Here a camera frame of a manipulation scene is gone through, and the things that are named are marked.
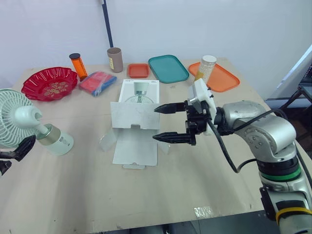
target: small orange tray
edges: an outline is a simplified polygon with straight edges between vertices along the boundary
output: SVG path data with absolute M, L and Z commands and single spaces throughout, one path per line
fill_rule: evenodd
M 147 78 L 150 74 L 148 64 L 131 63 L 128 65 L 128 75 L 131 78 Z
M 196 76 L 200 62 L 194 63 L 189 66 L 189 72 Z M 239 79 L 229 71 L 225 70 L 218 64 L 214 65 L 214 69 L 211 72 L 207 86 L 215 92 L 225 92 L 232 88 L 237 87 L 240 84 Z

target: white cardboard box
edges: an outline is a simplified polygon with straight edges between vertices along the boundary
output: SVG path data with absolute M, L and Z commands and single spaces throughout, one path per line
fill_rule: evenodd
M 141 83 L 140 87 L 144 86 L 145 96 L 153 103 L 126 102 L 137 91 L 135 83 Z M 123 81 L 119 102 L 111 102 L 112 129 L 100 141 L 104 151 L 116 142 L 113 164 L 122 164 L 124 168 L 131 169 L 156 166 L 158 143 L 168 153 L 169 144 L 152 138 L 159 132 L 159 113 L 154 112 L 158 106 L 158 80 Z

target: wooden table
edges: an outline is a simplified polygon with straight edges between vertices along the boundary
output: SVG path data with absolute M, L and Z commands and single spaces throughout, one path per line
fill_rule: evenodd
M 184 61 L 185 67 L 197 62 Z M 218 63 L 237 76 L 241 84 L 214 93 L 217 106 L 252 100 L 268 109 L 256 91 L 225 58 Z M 108 65 L 86 66 L 89 73 L 110 72 Z M 24 72 L 13 89 L 34 72 Z M 50 155 L 39 143 L 0 180 L 0 233 L 94 233 L 197 219 L 194 208 L 207 207 L 208 217 L 262 210 L 255 163 L 235 174 L 214 136 L 198 136 L 197 145 L 174 144 L 168 155 L 158 151 L 158 165 L 144 170 L 113 165 L 114 148 L 103 152 L 99 139 L 111 127 L 110 102 L 117 101 L 124 71 L 99 97 L 76 88 L 62 100 L 33 103 L 43 112 L 43 123 L 52 123 L 71 134 L 75 143 L 64 156 Z M 187 99 L 187 81 L 160 85 L 160 102 Z M 161 131 L 185 132 L 185 113 L 161 115 Z M 236 166 L 253 158 L 238 136 L 223 137 Z M 312 163 L 299 146 L 307 167 Z

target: white wall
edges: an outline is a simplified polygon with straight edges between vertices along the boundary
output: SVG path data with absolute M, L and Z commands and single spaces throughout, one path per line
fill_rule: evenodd
M 125 62 L 173 54 L 227 57 L 268 98 L 312 42 L 311 0 L 107 0 Z M 1 81 L 27 67 L 107 63 L 97 0 L 0 1 Z
M 0 0 L 0 88 L 32 67 L 106 62 L 109 47 L 98 0 Z

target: brown cup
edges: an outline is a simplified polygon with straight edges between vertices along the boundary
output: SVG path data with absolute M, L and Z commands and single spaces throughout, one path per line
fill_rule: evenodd
M 113 72 L 121 72 L 123 69 L 121 49 L 113 47 L 107 50 L 109 65 Z

